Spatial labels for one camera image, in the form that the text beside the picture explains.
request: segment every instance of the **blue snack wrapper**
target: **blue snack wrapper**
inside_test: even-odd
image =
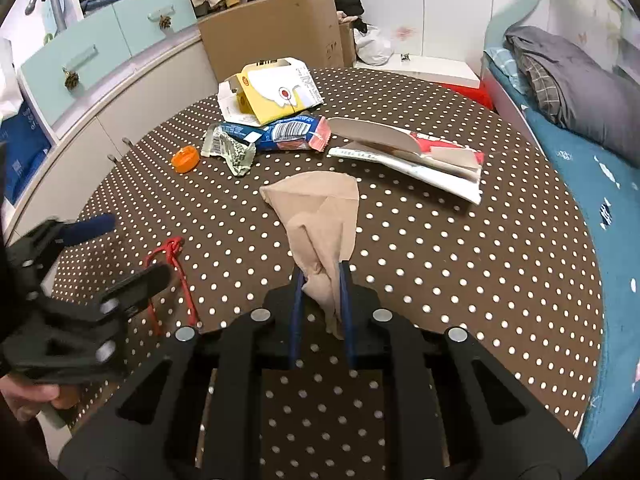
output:
[[[324,117],[317,118],[308,114],[278,119],[261,128],[227,122],[221,123],[220,128],[236,140],[254,142],[258,152],[274,150],[322,152],[331,136],[331,128]]]

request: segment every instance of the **blue bag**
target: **blue bag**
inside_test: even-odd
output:
[[[15,205],[47,157],[51,143],[26,101],[16,116],[0,124],[0,142],[7,143],[4,196]]]

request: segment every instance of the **white plastic bag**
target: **white plastic bag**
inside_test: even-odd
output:
[[[353,39],[356,42],[356,54],[369,65],[384,65],[394,52],[391,41],[380,34],[380,29],[367,25],[367,33],[353,29]]]
[[[15,76],[11,41],[0,38],[0,123],[20,111],[22,94]]]

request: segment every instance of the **pine cone knob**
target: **pine cone knob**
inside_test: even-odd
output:
[[[160,21],[158,23],[160,28],[163,30],[171,27],[171,16],[160,16]]]
[[[79,82],[80,77],[78,76],[78,72],[65,70],[65,87],[67,90],[73,90],[78,86]]]

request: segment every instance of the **cardboard box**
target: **cardboard box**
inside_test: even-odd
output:
[[[356,62],[356,42],[353,39],[353,23],[341,23],[339,27],[344,65],[353,66]]]
[[[284,57],[309,68],[344,66],[334,0],[255,0],[207,16],[198,27],[218,81]]]
[[[262,126],[319,104],[308,68],[292,57],[247,65],[218,86],[218,105],[229,123]]]

